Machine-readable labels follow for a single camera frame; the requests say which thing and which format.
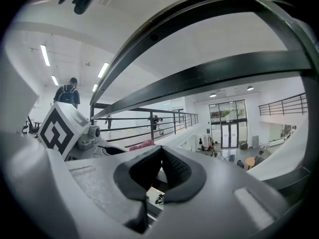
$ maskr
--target man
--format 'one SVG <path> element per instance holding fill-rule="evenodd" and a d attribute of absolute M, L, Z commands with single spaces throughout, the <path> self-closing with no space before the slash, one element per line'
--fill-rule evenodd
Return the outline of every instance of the man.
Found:
<path fill-rule="evenodd" d="M 215 143 L 213 143 L 213 148 L 212 148 L 212 155 L 214 154 L 214 157 L 217 157 L 217 154 L 218 154 L 218 142 L 216 141 Z"/>
<path fill-rule="evenodd" d="M 112 116 L 111 115 L 107 116 L 107 119 L 105 120 L 104 124 L 106 124 L 107 122 L 109 123 L 108 124 L 108 129 L 111 129 L 111 124 L 112 124 Z"/>
<path fill-rule="evenodd" d="M 80 95 L 76 89 L 77 84 L 78 80 L 74 77 L 71 78 L 68 85 L 63 85 L 56 91 L 53 102 L 72 104 L 76 109 L 78 109 L 78 105 L 80 104 Z"/>
<path fill-rule="evenodd" d="M 262 157 L 263 153 L 264 153 L 263 150 L 260 150 L 260 151 L 258 152 L 258 155 L 255 157 L 255 164 L 254 164 L 254 166 L 256 166 L 256 165 L 258 165 L 258 164 L 260 164 L 261 162 L 264 161 L 264 158 Z"/>
<path fill-rule="evenodd" d="M 292 126 L 292 128 L 291 128 L 291 130 L 290 130 L 290 136 L 296 131 L 296 128 L 297 128 L 297 126 L 296 125 L 294 125 L 294 126 Z"/>
<path fill-rule="evenodd" d="M 158 126 L 158 123 L 160 121 L 163 121 L 163 119 L 162 118 L 159 119 L 157 115 L 153 115 L 153 130 L 156 130 L 156 127 Z M 160 129 L 160 126 L 158 127 L 159 127 L 160 134 L 164 134 L 164 131 Z"/>

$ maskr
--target person sitting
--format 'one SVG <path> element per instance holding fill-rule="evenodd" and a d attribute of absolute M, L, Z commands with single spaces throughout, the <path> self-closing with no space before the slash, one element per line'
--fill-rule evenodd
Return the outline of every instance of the person sitting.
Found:
<path fill-rule="evenodd" d="M 215 143 L 213 143 L 211 156 L 213 156 L 213 154 L 214 154 L 214 157 L 217 157 L 217 154 L 218 154 L 218 151 L 219 151 L 217 145 L 218 145 L 217 141 Z"/>
<path fill-rule="evenodd" d="M 263 162 L 263 161 L 265 160 L 265 159 L 262 157 L 263 153 L 264 153 L 263 150 L 260 150 L 260 151 L 258 152 L 258 155 L 255 157 L 255 164 L 254 164 L 254 166 L 260 164 L 261 162 Z"/>

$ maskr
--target window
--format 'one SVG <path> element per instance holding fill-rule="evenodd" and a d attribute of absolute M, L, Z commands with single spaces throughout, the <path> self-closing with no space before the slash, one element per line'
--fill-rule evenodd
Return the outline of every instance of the window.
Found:
<path fill-rule="evenodd" d="M 210 122 L 220 121 L 218 105 L 210 105 L 209 112 L 210 112 Z"/>
<path fill-rule="evenodd" d="M 237 116 L 238 116 L 238 118 L 239 119 L 246 118 L 245 101 L 244 100 L 236 101 L 236 106 L 237 106 Z"/>
<path fill-rule="evenodd" d="M 214 142 L 221 142 L 220 124 L 211 125 L 211 137 Z"/>
<path fill-rule="evenodd" d="M 236 103 L 228 102 L 219 104 L 220 110 L 220 120 L 221 121 L 230 121 L 237 119 L 236 113 Z"/>
<path fill-rule="evenodd" d="M 247 142 L 247 122 L 239 122 L 238 123 L 238 140 L 240 143 Z"/>

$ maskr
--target white cube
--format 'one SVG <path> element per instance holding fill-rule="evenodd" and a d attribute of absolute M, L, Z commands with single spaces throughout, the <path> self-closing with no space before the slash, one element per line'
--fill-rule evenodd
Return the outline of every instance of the white cube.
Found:
<path fill-rule="evenodd" d="M 56 102 L 45 117 L 38 136 L 50 149 L 58 150 L 65 159 L 90 122 L 71 104 Z"/>

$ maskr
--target chair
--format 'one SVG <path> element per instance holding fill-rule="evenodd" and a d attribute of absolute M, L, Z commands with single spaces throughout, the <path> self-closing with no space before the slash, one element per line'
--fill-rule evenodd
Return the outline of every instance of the chair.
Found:
<path fill-rule="evenodd" d="M 27 134 L 27 131 L 24 131 L 25 129 L 27 129 L 29 127 L 27 123 L 28 123 L 28 121 L 25 122 L 25 125 L 22 128 L 22 133 L 23 134 Z"/>
<path fill-rule="evenodd" d="M 35 126 L 33 126 L 30 117 L 28 116 L 28 122 L 29 122 L 29 133 L 30 134 L 34 134 L 34 136 L 37 138 L 38 137 L 38 131 L 40 129 L 40 124 L 42 124 L 42 122 L 35 122 Z"/>

